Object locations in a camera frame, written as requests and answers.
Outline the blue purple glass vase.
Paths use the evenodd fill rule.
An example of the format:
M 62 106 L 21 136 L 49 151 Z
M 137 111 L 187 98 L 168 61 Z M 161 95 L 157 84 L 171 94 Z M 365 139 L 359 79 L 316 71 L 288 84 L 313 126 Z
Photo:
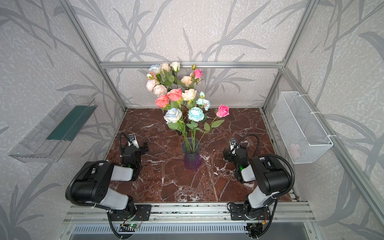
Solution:
M 202 164 L 200 156 L 201 143 L 198 140 L 195 140 L 195 150 L 192 152 L 188 151 L 186 141 L 182 142 L 181 148 L 185 154 L 185 167 L 189 170 L 197 170 Z

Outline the light blue peony spray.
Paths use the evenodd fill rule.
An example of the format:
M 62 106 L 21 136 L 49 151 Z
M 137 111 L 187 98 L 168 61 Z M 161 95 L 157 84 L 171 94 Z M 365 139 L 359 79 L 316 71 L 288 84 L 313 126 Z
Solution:
M 191 129 L 191 138 L 192 138 L 192 151 L 195 150 L 195 137 L 196 137 L 196 131 L 198 128 L 198 122 L 201 122 L 205 119 L 206 115 L 203 112 L 203 109 L 205 111 L 208 111 L 211 107 L 211 103 L 209 100 L 205 98 L 204 92 L 201 92 L 199 94 L 198 98 L 195 98 L 193 101 L 188 102 L 189 110 L 188 110 L 188 120 L 189 123 L 187 124 L 187 127 Z

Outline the coral pink rose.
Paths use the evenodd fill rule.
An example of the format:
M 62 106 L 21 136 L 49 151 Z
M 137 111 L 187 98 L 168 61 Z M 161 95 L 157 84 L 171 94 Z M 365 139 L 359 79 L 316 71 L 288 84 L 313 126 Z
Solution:
M 177 102 L 182 98 L 182 90 L 181 89 L 172 89 L 168 92 L 167 96 L 171 101 Z
M 156 104 L 156 106 L 159 107 L 159 109 L 160 108 L 165 108 L 169 104 L 169 101 L 170 100 L 169 100 L 168 95 L 161 95 L 160 97 L 158 97 L 156 99 L 155 104 Z

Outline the white blue rose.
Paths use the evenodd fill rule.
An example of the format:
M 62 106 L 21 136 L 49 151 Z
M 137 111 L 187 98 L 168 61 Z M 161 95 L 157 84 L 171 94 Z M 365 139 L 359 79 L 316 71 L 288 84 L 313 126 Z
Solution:
M 152 72 L 155 75 L 159 74 L 161 72 L 161 65 L 160 64 L 151 65 L 151 67 L 149 68 L 149 72 Z

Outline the magenta pink rose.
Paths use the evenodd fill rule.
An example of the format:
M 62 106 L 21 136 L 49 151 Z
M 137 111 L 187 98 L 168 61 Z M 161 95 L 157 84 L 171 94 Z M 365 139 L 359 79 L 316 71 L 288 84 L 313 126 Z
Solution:
M 194 78 L 195 79 L 200 79 L 202 76 L 203 76 L 203 73 L 201 70 L 199 70 L 199 69 L 194 70 Z

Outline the cream peach rose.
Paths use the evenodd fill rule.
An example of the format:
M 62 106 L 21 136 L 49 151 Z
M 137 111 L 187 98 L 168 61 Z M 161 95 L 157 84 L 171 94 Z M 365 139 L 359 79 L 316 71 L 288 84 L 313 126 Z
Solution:
M 171 67 L 168 63 L 163 63 L 161 64 L 161 72 L 162 73 L 165 73 L 165 72 L 168 72 L 170 73 L 171 72 Z

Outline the pale pink peony spray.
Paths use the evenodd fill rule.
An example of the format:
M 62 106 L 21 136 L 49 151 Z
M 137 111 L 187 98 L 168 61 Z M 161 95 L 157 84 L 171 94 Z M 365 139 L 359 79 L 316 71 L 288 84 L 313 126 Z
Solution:
M 168 93 L 168 89 L 161 85 L 157 80 L 148 80 L 146 84 L 147 90 L 160 97 Z

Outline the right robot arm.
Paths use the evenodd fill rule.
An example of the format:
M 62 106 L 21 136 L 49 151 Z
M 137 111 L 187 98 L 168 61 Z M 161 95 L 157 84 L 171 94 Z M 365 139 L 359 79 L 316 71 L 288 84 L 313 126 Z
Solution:
M 234 175 L 240 183 L 257 183 L 243 204 L 227 204 L 231 220 L 258 220 L 265 224 L 272 215 L 269 206 L 293 188 L 295 174 L 292 166 L 274 154 L 250 159 L 243 148 L 224 150 L 223 154 L 225 160 L 235 164 Z

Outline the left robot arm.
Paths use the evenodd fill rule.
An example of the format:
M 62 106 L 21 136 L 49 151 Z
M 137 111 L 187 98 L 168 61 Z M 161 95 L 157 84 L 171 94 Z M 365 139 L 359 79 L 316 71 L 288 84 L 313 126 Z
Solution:
M 110 188 L 111 181 L 134 182 L 142 165 L 141 156 L 149 151 L 148 144 L 121 147 L 122 163 L 86 162 L 67 187 L 65 196 L 78 206 L 91 206 L 107 211 L 111 221 L 148 221 L 151 205 L 135 205 L 131 196 Z

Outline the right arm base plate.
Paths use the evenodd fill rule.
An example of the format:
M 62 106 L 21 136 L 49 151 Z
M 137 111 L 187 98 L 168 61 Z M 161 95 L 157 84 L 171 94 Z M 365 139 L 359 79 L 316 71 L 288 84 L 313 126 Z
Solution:
M 248 202 L 242 204 L 228 203 L 227 209 L 233 221 L 258 220 L 266 222 L 271 218 L 271 212 L 268 207 L 252 208 Z

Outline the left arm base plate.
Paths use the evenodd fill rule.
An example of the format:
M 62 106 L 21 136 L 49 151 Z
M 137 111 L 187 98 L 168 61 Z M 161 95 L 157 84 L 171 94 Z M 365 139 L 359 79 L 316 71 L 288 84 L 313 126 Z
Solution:
M 139 204 L 130 207 L 129 210 L 113 210 L 110 213 L 112 221 L 148 221 L 151 214 L 152 205 Z

